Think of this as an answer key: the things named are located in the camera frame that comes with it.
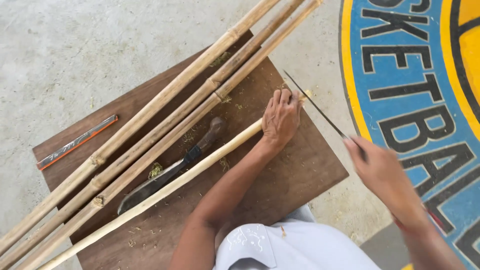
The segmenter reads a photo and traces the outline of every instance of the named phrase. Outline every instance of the bamboo pole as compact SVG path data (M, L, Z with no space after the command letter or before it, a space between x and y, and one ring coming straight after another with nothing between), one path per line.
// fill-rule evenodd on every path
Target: bamboo pole
M87 200L91 199L100 190L105 188L110 181L121 171L134 162L142 153L147 151L167 131L185 118L197 107L209 94L215 91L235 70L237 70L248 58L264 43L269 36L285 22L290 15L305 0L292 0L285 5L265 28L251 38L237 53L235 53L219 70L217 70L205 83L190 96L180 107L169 115L162 123L150 131L144 138L138 141L132 148L125 152L114 163L108 166L99 175L95 176L90 183L82 189L73 199L62 207L47 223L35 231L27 240L22 242L12 252L0 260L0 269L11 267L20 258L25 256L38 243L44 240L52 231L62 224L69 216L79 209Z
M74 244L69 249L65 250L64 252L60 253L58 256L47 262L46 264L42 265L37 270L50 270L61 264L66 259L70 258L71 256L77 254L82 249L86 248L87 246L95 243L98 239L102 238L103 236L107 235L109 232L117 229L118 227L122 226L132 218L140 215L141 213L145 212L147 209L152 207L155 203L160 201L161 199L167 197L168 195L172 194L175 190L179 189L190 180L195 178L201 172L215 164L219 161L222 157L226 156L228 153L236 149L246 140L251 138L253 135L257 134L262 129L262 119L257 120L247 129L242 131L240 134L235 136L231 141L229 141L224 146L220 147L217 151L213 152L211 155L200 161L197 165L193 168L179 176L177 179L157 191L155 194L151 195L148 199L141 202L134 208L128 210L127 212L123 213L116 219L112 220L102 228L96 230L86 238L82 239L78 243Z
M169 85L128 121L128 123L119 129L103 146L95 151L78 169L52 191L47 198L37 205L30 214L0 239L0 256L55 208L60 201L93 171L105 163L106 159L118 149L118 147L170 102L187 84L218 58L228 47L235 43L240 36L250 29L279 1L280 0L261 0L236 25L230 28L219 40L183 70Z
M216 104L221 102L220 97L225 97L242 79L244 79L268 54L291 33L315 8L320 5L320 0L312 0L287 24L282 26L265 46L252 56L235 74L232 75L215 93L211 94L198 108L196 108L179 125L172 129L165 137L148 150L126 172L117 178L110 186L95 197L90 204L82 209L75 217L57 231L50 239L40 245L17 269L30 270L37 266L50 254L63 240L75 232L83 223L98 212L114 196L124 189L137 175L168 149L175 141L207 114Z

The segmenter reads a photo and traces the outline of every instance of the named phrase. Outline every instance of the wooden board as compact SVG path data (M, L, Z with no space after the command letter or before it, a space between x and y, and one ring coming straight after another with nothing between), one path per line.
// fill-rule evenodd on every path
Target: wooden board
M229 51L234 53L251 36L251 33L246 33ZM112 126L43 170L50 190L57 187L61 181L73 172L100 145L107 141L109 137L160 92L189 63L198 57L199 54L200 52L159 74L35 147L33 149L35 157L37 160L41 160L108 116L112 114L119 116L119 120ZM213 74L217 68L218 66L207 68L115 152L108 159L105 166L129 149L153 126L160 123L162 119L186 100L206 78ZM184 155L185 150L194 145L205 134L209 122L216 116L221 116L226 120L228 130L206 154L219 148L254 121L261 118L273 92L276 89L285 87L283 83L282 76L270 60L265 59L230 93L232 97L230 103L216 106L198 122L194 130L189 131L194 136L194 140L185 141L185 138L178 140L157 159L157 162L165 168L179 160ZM257 134L227 155L230 167L234 166L255 145L261 136L261 133ZM119 267L122 270L165 269L176 246L185 219L198 204L202 195L208 192L225 171L219 163L215 164L190 183L157 203L154 207L80 252L78 258L82 267L89 270L117 270ZM72 242L78 242L91 232L113 220L117 216L116 209L125 194L145 181L148 173L149 169L141 173L108 205L72 235ZM348 173L345 168L334 155L311 119L302 110L301 123L297 134L285 149L261 172L235 210L226 228L252 222L266 225L273 224L347 176ZM135 243L133 247L129 245L129 241Z

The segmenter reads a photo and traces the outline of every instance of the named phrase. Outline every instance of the painted floor logo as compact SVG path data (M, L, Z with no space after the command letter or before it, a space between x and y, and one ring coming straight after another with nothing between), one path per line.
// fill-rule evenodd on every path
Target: painted floor logo
M344 0L359 133L394 149L468 269L480 269L480 1Z

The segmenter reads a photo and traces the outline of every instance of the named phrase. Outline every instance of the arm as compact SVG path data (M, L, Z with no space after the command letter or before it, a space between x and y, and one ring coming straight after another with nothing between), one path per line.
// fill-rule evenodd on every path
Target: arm
M414 269L465 269L430 222L420 197L396 158L396 153L361 137L354 137L352 140L345 139L344 143L357 174L400 223ZM362 160L359 146L365 150L367 162Z
M216 234L260 171L295 134L301 108L298 97L298 92L291 95L287 89L275 91L263 116L262 139L208 191L190 214L170 269L212 269Z

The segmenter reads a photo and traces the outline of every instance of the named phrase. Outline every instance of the white shirt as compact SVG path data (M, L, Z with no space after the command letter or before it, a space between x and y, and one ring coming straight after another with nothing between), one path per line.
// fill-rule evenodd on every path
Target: white shirt
M246 224L230 232L218 248L213 270L228 269L380 270L337 229L297 220L271 227Z

